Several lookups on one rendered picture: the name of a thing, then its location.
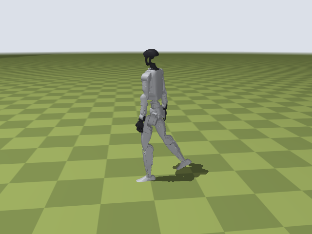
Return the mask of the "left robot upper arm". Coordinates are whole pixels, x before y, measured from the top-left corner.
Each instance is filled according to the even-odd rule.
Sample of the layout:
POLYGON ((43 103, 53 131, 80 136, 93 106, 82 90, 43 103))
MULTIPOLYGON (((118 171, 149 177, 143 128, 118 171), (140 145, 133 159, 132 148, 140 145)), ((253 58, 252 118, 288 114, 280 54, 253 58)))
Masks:
POLYGON ((146 72, 146 73, 142 74, 141 75, 141 81, 142 81, 142 90, 144 92, 144 94, 142 94, 142 95, 145 95, 147 97, 147 100, 148 100, 149 99, 149 85, 150 85, 150 81, 151 81, 151 73, 146 72))

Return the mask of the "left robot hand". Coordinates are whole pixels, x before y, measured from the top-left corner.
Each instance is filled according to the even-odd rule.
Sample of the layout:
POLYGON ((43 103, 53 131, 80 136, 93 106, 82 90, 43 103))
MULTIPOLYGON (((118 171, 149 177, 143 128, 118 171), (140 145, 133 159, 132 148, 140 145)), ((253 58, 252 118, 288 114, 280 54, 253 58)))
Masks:
POLYGON ((139 121, 136 123, 136 127, 137 127, 136 130, 141 132, 141 133, 143 133, 143 127, 144 127, 143 122, 145 121, 145 118, 146 118, 146 116, 143 117, 143 120, 138 119, 139 121))

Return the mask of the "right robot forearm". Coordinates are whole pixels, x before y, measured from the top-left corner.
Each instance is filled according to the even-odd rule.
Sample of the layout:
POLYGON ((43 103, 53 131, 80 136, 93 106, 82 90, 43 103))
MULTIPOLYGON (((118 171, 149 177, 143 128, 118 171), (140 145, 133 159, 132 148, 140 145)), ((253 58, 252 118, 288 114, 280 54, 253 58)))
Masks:
MULTIPOLYGON (((168 102, 167 100, 167 91, 165 90, 163 93, 162 93, 162 98, 161 98, 161 102, 162 102, 162 107, 165 108, 166 107, 166 104, 168 102)), ((167 104, 168 105, 168 104, 167 104)))

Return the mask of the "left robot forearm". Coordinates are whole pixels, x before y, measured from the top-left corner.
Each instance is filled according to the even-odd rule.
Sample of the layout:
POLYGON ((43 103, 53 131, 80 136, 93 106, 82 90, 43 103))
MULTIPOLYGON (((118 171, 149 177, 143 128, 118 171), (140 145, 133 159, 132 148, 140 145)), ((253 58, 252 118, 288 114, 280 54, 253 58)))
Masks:
POLYGON ((148 103, 147 103, 147 97, 145 95, 142 95, 140 97, 140 100, 141 100, 141 109, 140 109, 140 115, 139 115, 139 119, 143 120, 143 117, 146 116, 147 114, 147 106, 148 106, 148 103))

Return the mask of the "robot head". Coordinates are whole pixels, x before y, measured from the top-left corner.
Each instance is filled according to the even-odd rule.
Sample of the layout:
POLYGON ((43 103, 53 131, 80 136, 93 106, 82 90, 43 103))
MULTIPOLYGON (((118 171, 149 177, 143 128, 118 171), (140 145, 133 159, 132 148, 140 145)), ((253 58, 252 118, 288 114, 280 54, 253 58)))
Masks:
POLYGON ((143 55, 145 56, 146 65, 147 66, 149 65, 151 70, 159 70, 159 68, 156 67, 156 64, 151 62, 151 59, 153 59, 154 57, 159 55, 157 50, 155 50, 155 49, 148 49, 148 50, 146 50, 143 53, 143 55), (147 58, 148 57, 149 57, 149 62, 147 62, 147 58))

